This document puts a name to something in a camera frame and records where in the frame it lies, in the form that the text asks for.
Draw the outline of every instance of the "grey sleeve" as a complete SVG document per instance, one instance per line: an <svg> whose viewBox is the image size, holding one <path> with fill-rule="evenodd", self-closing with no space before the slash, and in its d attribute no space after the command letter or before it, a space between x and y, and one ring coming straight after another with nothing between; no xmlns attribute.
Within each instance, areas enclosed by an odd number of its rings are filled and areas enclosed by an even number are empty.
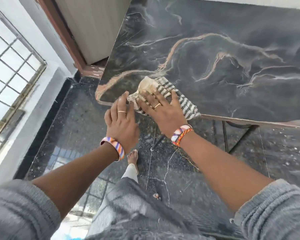
<svg viewBox="0 0 300 240"><path fill-rule="evenodd" d="M50 239L60 223L57 207L31 182L0 185L0 239Z"/></svg>
<svg viewBox="0 0 300 240"><path fill-rule="evenodd" d="M249 240L300 240L300 188L272 182L238 210L234 223Z"/></svg>

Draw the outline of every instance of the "brown door frame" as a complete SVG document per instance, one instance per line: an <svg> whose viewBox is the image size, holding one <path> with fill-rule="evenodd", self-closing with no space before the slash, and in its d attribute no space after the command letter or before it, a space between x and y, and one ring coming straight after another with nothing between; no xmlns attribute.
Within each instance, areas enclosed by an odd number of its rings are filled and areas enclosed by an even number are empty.
<svg viewBox="0 0 300 240"><path fill-rule="evenodd" d="M60 12L55 3L52 0L35 1L40 4L46 13L48 19L52 23L62 42L67 47L72 59L74 60L74 66L80 71L81 75L101 79L104 69L96 65L87 65L87 62L82 56L76 41L73 39L72 34L68 31L63 18L60 17Z"/></svg>

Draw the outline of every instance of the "black marble countertop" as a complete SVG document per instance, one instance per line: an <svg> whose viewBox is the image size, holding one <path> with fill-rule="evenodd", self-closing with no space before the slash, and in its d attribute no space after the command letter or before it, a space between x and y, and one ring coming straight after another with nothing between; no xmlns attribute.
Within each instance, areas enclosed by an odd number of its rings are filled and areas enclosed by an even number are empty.
<svg viewBox="0 0 300 240"><path fill-rule="evenodd" d="M300 10L132 0L96 99L133 93L144 76L165 76L214 119L300 126Z"/></svg>

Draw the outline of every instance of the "metal window bars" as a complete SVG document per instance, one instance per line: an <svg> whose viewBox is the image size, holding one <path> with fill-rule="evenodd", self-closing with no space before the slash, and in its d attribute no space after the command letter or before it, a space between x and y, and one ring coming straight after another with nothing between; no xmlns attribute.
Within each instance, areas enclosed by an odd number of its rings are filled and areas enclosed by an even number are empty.
<svg viewBox="0 0 300 240"><path fill-rule="evenodd" d="M8 81L3 81L0 78L0 83L4 84L4 86L0 89L0 95L7 87L18 94L18 97L12 104L7 104L6 102L0 99L0 103L9 107L5 115L2 118L0 118L0 148L1 148L4 145L4 142L7 140L8 136L11 134L12 130L15 128L16 124L19 122L18 118L12 118L12 117L13 116L20 117L24 114L23 112L22 113L20 112L21 110L19 109L19 106L22 104L24 98L31 91L33 85L36 83L37 79L46 68L46 62L31 47L31 45L22 37L22 35L16 30L16 28L9 22L9 20L1 12L0 12L0 21L9 29L9 31L11 31L12 34L16 36L12 42L8 43L0 35L0 40L2 40L6 45L8 45L8 47L5 48L4 51L0 54L0 62L13 71L13 75L8 79ZM16 44L17 41L21 42L21 44L23 44L24 47L30 52L27 57L22 56L13 47L13 45ZM9 64L9 62L7 62L7 60L6 61L3 60L3 56L7 54L7 52L11 49L18 55L19 59L21 58L23 60L22 64L20 64L19 68L17 69L16 68L13 69L12 66ZM33 67L31 62L29 62L29 59L32 56L36 58L36 62L39 62L39 67L37 68ZM27 64L31 69L33 69L34 75L30 79L26 79L22 74L20 74L20 70L25 66L25 64ZM18 75L22 80L26 82L26 85L24 86L21 92L16 90L13 86L10 85L10 82L13 80L13 78L16 75Z"/></svg>

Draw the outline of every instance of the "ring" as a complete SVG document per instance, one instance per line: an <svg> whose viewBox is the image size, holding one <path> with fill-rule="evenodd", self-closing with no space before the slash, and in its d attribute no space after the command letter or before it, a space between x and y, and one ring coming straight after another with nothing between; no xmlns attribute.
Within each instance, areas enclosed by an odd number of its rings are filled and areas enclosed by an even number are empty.
<svg viewBox="0 0 300 240"><path fill-rule="evenodd" d="M159 105L161 105L160 103L158 103L153 109L156 109Z"/></svg>

